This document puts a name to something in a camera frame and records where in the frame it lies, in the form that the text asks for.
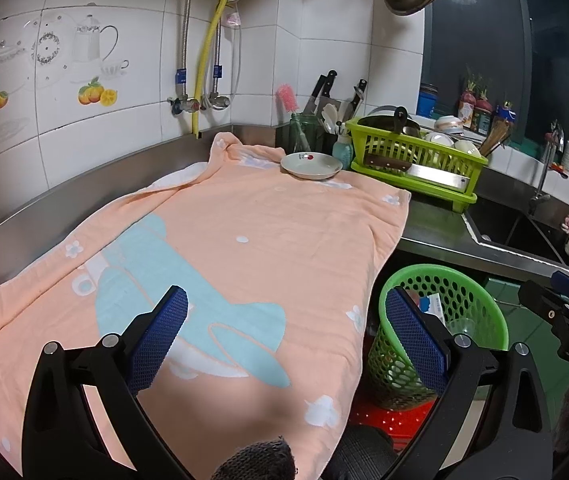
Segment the blue gripper pad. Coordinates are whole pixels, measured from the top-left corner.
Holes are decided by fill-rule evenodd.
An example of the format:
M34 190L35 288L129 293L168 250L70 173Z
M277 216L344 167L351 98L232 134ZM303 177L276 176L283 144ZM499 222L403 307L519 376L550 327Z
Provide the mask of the blue gripper pad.
M385 301L387 319L422 383L439 396L447 387L447 360L418 319L415 309L392 288Z
M130 357L127 380L127 387L133 396L151 386L186 319L188 304L186 292L178 287L138 341Z

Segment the blue airplane pattern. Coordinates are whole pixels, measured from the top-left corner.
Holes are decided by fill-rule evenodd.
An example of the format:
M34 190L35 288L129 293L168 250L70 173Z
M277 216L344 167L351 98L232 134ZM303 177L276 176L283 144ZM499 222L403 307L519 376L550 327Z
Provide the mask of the blue airplane pattern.
M271 353L285 335L282 307L229 303L166 242L166 236L164 221L151 213L101 251L109 266L98 280L100 334L122 333L135 316L152 310L171 285L180 285L194 307L179 338L266 384L289 386L289 376Z

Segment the yellow hose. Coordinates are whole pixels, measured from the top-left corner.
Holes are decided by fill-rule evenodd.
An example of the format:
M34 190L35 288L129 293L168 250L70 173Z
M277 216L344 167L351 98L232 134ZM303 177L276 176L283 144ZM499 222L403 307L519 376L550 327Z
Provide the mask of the yellow hose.
M224 6L227 4L227 0L220 0L218 6L213 14L213 20L209 24L209 30L207 30L206 36L204 37L204 43L202 44L202 50L200 50L200 57L198 58L198 73L196 78L196 93L194 94L195 99L202 99L202 86L204 86L204 71L206 70L206 61L209 58L209 50L211 48L211 42L213 41L213 35L215 34L215 29L222 16L222 11ZM191 125L193 129L194 136L196 139L200 138L200 129L198 126L199 113L195 112L191 118Z

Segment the dish rack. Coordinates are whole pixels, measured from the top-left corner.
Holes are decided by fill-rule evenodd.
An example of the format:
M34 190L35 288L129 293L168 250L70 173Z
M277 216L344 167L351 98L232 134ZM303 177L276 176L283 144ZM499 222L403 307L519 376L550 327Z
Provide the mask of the dish rack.
M453 210L457 213L463 213L470 204L476 203L478 197L473 189L476 187L482 168L487 165L486 158L469 155L428 140L362 126L358 124L359 120L360 118L354 118L347 122L347 129L353 138L356 152L356 158L351 163L352 170L385 180L396 187L452 202ZM448 171L469 178L469 183L465 191L452 190L436 183L407 177L402 170L367 166L364 163L365 155L381 155Z

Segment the blue tag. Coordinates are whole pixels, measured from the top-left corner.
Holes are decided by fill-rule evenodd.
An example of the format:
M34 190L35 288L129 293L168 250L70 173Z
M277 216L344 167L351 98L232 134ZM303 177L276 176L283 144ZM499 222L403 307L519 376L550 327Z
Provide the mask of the blue tag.
M176 72L176 84L182 85L186 83L186 68L179 68Z

